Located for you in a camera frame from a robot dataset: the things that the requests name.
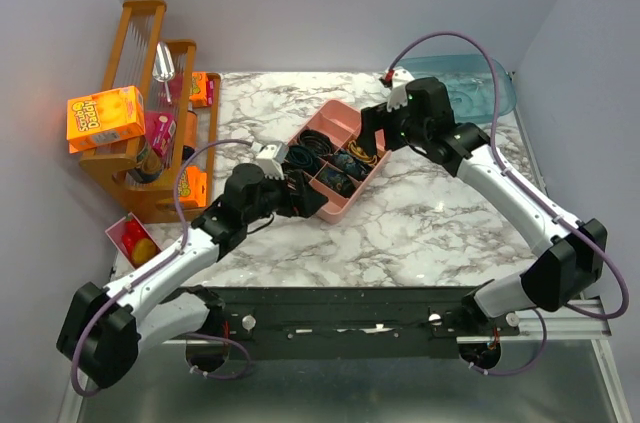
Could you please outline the aluminium rail frame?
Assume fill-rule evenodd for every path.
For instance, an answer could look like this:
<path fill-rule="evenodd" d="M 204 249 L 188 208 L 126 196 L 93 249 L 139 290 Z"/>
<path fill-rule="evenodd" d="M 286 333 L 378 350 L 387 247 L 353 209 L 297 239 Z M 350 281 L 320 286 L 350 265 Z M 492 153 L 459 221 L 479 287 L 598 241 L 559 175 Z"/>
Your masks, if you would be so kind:
<path fill-rule="evenodd" d="M 502 369 L 483 377 L 460 360 L 275 361 L 251 376 L 208 380 L 189 371 L 186 339 L 142 356 L 91 399 L 64 395 L 62 422 L 628 422 L 609 346 L 611 326 L 568 310 L 518 315 L 503 337 Z"/>

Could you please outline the dark blue floral rolled tie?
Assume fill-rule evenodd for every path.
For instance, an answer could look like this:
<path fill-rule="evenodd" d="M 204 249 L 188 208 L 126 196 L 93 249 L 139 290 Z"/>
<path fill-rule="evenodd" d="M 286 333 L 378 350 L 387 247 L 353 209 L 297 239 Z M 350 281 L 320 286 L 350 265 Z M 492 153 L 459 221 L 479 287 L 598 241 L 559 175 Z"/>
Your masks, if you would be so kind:
<path fill-rule="evenodd" d="M 331 157 L 331 163 L 344 173 L 348 174 L 352 178 L 361 181 L 363 178 L 362 167 L 355 161 L 355 159 L 342 149 L 337 151 Z"/>

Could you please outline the black rolled tie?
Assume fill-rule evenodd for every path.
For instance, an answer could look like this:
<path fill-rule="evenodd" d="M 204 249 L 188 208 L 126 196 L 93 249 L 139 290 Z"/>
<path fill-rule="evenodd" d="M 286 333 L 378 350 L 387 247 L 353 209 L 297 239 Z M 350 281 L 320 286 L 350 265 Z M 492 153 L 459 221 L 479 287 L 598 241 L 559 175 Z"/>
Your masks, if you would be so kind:
<path fill-rule="evenodd" d="M 326 134 L 313 129 L 303 130 L 298 136 L 298 142 L 317 156 L 331 155 L 335 151 L 331 139 Z"/>

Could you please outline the small orange box lower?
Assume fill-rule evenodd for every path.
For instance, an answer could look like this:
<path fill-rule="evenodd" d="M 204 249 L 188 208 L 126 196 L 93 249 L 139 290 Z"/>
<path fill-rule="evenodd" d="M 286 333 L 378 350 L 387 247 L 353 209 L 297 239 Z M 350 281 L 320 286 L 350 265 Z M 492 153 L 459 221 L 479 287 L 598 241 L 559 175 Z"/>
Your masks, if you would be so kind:
<path fill-rule="evenodd" d="M 184 210 L 204 208 L 207 204 L 207 174 L 197 166 L 188 166 L 179 180 L 178 196 Z"/>

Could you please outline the pink product box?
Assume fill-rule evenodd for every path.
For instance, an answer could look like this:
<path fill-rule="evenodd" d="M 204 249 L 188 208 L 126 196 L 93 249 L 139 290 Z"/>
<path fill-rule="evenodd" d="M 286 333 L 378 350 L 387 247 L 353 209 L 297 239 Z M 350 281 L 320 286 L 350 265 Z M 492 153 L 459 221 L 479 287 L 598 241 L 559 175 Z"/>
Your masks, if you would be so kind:
<path fill-rule="evenodd" d="M 176 121 L 172 114 L 167 112 L 148 111 L 145 113 L 145 137 L 156 152 L 164 159 L 176 131 Z"/>

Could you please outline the yellow rolled tie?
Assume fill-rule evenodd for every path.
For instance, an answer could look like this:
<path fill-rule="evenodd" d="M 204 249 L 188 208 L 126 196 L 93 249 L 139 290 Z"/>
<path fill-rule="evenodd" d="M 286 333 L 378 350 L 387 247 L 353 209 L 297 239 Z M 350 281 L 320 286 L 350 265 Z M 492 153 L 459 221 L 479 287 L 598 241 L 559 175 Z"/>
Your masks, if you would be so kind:
<path fill-rule="evenodd" d="M 369 155 L 367 154 L 358 144 L 355 139 L 350 140 L 346 146 L 347 152 L 358 162 L 363 165 L 367 165 L 371 168 L 375 167 L 379 161 L 379 157 L 377 154 Z"/>

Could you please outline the dark floral patterned necktie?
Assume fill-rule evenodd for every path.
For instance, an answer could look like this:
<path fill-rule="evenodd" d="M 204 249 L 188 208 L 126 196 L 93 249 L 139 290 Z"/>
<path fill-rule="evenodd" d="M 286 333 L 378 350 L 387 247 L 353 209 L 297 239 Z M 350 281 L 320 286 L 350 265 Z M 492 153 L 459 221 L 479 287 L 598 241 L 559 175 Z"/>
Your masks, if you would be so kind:
<path fill-rule="evenodd" d="M 343 198 L 350 198 L 356 191 L 355 184 L 344 172 L 330 166 L 325 166 L 317 179 Z"/>

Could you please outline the pink divided organizer tray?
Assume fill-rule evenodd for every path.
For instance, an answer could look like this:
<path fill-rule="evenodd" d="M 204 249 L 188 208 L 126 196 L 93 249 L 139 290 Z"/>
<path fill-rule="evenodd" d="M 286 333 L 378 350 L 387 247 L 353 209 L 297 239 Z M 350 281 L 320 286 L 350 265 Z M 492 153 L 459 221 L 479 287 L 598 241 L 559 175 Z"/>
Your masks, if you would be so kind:
<path fill-rule="evenodd" d="M 320 107 L 289 140 L 285 165 L 303 172 L 311 187 L 327 198 L 316 216 L 340 222 L 389 159 L 382 131 L 375 133 L 376 155 L 356 145 L 361 112 L 339 100 Z"/>

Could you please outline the teal rolled tie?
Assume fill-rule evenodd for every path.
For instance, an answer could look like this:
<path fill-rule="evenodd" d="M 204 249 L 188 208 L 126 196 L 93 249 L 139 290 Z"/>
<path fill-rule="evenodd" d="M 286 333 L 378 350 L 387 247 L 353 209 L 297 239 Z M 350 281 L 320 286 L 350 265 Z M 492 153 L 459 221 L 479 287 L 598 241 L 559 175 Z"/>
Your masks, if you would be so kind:
<path fill-rule="evenodd" d="M 302 145 L 291 145 L 286 160 L 296 169 L 303 170 L 311 176 L 316 175 L 322 168 L 316 154 Z"/>

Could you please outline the dark tin can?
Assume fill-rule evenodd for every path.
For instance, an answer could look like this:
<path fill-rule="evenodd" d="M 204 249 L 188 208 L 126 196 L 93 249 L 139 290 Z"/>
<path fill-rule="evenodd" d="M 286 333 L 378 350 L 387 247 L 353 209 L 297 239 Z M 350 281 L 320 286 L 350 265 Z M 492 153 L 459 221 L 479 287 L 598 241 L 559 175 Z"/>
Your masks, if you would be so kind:
<path fill-rule="evenodd" d="M 164 164 L 150 144 L 143 140 L 139 145 L 135 166 L 128 171 L 131 178 L 139 184 L 149 184 L 162 174 Z"/>

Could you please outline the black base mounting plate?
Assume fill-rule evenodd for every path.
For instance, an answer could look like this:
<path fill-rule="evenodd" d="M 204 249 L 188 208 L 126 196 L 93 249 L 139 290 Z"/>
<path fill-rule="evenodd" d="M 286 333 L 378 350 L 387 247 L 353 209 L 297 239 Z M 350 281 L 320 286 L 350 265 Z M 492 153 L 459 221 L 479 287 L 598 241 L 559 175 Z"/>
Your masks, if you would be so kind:
<path fill-rule="evenodd" d="M 584 322 L 555 314 L 511 312 L 483 324 L 456 306 L 465 287 L 232 288 L 176 290 L 205 308 L 196 328 L 227 337 L 255 360 L 477 358 L 493 366 L 502 344 L 580 335 Z"/>

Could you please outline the orange bottle on rack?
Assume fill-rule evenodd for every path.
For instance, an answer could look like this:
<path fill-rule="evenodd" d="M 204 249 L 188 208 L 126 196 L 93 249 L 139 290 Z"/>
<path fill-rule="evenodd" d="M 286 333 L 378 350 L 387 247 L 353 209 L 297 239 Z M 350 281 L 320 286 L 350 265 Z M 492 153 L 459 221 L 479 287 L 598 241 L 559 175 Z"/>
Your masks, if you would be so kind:
<path fill-rule="evenodd" d="M 183 139 L 184 150 L 194 150 L 197 142 L 197 114 L 193 110 L 188 110 L 186 115 L 185 132 Z"/>

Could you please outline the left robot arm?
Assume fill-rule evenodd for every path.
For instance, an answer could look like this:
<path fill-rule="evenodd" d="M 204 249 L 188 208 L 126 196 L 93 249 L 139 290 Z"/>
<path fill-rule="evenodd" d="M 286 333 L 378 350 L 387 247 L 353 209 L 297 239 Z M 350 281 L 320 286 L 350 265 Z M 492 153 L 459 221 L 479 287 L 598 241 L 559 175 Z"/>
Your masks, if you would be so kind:
<path fill-rule="evenodd" d="M 191 276 L 238 247 L 250 224 L 273 214 L 310 218 L 327 201 L 299 170 L 270 179 L 255 164 L 236 166 L 223 193 L 184 224 L 169 248 L 105 287 L 88 282 L 76 290 L 56 342 L 71 363 L 74 391 L 89 393 L 80 374 L 99 389 L 118 382 L 139 355 L 142 324 L 152 311 Z"/>

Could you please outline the metal scoop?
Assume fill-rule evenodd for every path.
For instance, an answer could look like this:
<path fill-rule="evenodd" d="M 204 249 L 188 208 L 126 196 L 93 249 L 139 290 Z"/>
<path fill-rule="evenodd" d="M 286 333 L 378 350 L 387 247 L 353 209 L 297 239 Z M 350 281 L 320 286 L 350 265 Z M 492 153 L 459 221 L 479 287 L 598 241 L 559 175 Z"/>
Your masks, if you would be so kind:
<path fill-rule="evenodd" d="M 164 95 L 168 104 L 172 104 L 169 82 L 175 77 L 175 67 L 168 45 L 159 41 L 152 70 L 153 79 L 164 86 Z"/>

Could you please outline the small orange box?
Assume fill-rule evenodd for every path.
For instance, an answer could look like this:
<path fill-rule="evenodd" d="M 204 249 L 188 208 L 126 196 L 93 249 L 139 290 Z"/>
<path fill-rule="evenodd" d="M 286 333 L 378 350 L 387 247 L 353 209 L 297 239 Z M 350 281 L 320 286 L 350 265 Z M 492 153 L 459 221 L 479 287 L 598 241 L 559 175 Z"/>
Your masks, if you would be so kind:
<path fill-rule="evenodd" d="M 188 166 L 179 180 L 178 196 L 184 210 L 204 208 L 207 204 L 207 174 L 197 166 Z"/>
<path fill-rule="evenodd" d="M 213 83 L 206 72 L 191 74 L 190 103 L 193 108 L 205 108 L 213 105 Z"/>

